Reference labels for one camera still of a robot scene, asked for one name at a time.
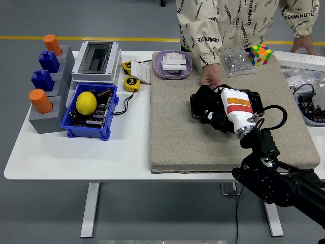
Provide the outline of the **person's left hand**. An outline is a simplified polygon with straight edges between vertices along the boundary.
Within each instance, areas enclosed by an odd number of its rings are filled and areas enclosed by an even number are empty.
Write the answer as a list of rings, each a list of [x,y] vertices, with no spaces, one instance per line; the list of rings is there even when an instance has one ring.
[[[314,44],[314,40],[311,34],[305,37],[294,38],[293,46],[289,50],[289,52],[295,53],[299,48],[304,48],[306,49],[308,55],[320,56],[320,54],[314,50],[313,44]]]

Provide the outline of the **person's right hand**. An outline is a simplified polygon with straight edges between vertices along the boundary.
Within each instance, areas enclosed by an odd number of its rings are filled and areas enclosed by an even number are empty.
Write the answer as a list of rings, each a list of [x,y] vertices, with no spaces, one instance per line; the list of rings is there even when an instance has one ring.
[[[221,75],[220,64],[207,65],[203,67],[200,85],[207,85],[211,90],[214,90],[223,84]]]

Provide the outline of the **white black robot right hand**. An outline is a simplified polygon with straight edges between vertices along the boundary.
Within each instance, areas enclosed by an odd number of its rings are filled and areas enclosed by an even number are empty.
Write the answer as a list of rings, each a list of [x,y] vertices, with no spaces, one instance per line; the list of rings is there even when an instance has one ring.
[[[248,94],[232,88],[218,88],[217,108],[205,110],[205,116],[210,125],[224,133],[234,133],[241,139],[254,127],[251,120],[253,110]]]

